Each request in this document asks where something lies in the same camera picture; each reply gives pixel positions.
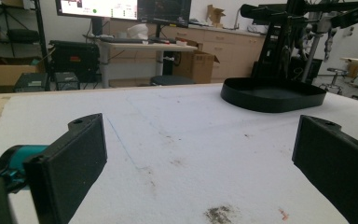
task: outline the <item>wall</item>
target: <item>wall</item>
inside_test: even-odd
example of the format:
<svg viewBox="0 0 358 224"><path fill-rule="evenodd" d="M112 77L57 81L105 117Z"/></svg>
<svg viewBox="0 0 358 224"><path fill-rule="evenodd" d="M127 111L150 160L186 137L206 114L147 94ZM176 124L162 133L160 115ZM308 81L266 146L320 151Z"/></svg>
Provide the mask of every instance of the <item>wall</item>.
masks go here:
<svg viewBox="0 0 358 224"><path fill-rule="evenodd" d="M199 21L205 20L207 6L212 4L214 7L219 7L225 10L226 16L222 18L221 22L227 28L234 27L235 17L237 15L238 8L242 4L249 4L257 6L258 4L280 4L286 3L285 0L193 0L190 18L198 19ZM41 0L40 5L42 8L42 16L45 27L45 34L47 43L49 40L66 40L66 41L85 41L82 35L86 34L90 28L90 19L84 18L71 18L71 17L59 17L56 13L54 0ZM20 11L21 15L27 15L24 11ZM246 30L248 24L251 24L252 20L239 17L240 29ZM29 17L26 22L34 27L35 18ZM355 30L352 36L343 37L342 30L338 30L333 44L333 51L331 52L330 60L323 63L320 70L320 74L326 74L325 69L327 67L345 67L346 64L342 62L340 57L358 57L358 25L355 25ZM316 57L322 59L324 57L324 36L319 44ZM0 54L4 53L10 56L10 51L7 48L0 46ZM36 51L26 50L28 53L37 53Z"/></svg>

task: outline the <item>computer monitor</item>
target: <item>computer monitor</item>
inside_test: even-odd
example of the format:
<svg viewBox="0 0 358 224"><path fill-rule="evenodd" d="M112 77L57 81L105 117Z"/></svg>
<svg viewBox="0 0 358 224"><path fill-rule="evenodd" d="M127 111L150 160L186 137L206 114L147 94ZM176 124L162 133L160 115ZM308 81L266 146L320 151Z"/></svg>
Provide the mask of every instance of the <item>computer monitor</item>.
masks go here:
<svg viewBox="0 0 358 224"><path fill-rule="evenodd" d="M138 19L138 0L56 0L59 16Z"/></svg>
<svg viewBox="0 0 358 224"><path fill-rule="evenodd" d="M258 7L267 7L269 10L284 12L286 11L286 4L261 4ZM253 20L253 25L269 25L269 21Z"/></svg>
<svg viewBox="0 0 358 224"><path fill-rule="evenodd" d="M188 27L191 0L138 0L138 20L156 24L156 37L161 25Z"/></svg>

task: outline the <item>keyboard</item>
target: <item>keyboard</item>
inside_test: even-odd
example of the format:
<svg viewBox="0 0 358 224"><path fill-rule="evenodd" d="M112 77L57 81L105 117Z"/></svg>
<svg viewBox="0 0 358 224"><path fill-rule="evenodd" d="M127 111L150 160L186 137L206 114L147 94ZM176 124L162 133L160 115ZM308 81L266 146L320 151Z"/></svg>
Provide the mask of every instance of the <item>keyboard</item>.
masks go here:
<svg viewBox="0 0 358 224"><path fill-rule="evenodd" d="M114 37L99 37L99 40L106 43L117 44L143 44L143 39L131 39L131 38L114 38Z"/></svg>

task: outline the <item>stool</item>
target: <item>stool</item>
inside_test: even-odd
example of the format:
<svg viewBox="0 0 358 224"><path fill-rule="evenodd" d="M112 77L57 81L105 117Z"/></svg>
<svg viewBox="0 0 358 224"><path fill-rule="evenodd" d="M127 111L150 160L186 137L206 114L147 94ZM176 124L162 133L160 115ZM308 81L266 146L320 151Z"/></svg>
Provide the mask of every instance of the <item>stool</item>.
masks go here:
<svg viewBox="0 0 358 224"><path fill-rule="evenodd" d="M338 89L337 94L342 95L342 87L336 85L336 81L338 75L345 77L348 74L348 71L339 68L327 68L327 71L336 73L333 77L333 81L331 81L331 83L329 84L323 83L322 85L319 86L319 88L324 87L326 91L329 91L330 89Z"/></svg>
<svg viewBox="0 0 358 224"><path fill-rule="evenodd" d="M179 76L156 76L150 78L152 86L173 86L173 85L189 85L196 84L193 79Z"/></svg>

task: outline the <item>black tray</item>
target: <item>black tray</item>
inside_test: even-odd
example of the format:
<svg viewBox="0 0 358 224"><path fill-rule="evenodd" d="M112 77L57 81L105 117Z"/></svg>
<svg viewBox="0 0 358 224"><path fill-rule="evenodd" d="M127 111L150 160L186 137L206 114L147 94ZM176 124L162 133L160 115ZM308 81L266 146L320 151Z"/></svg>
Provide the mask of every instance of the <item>black tray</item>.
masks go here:
<svg viewBox="0 0 358 224"><path fill-rule="evenodd" d="M297 81L233 77L225 80L220 95L241 108L282 113L321 105L326 91Z"/></svg>

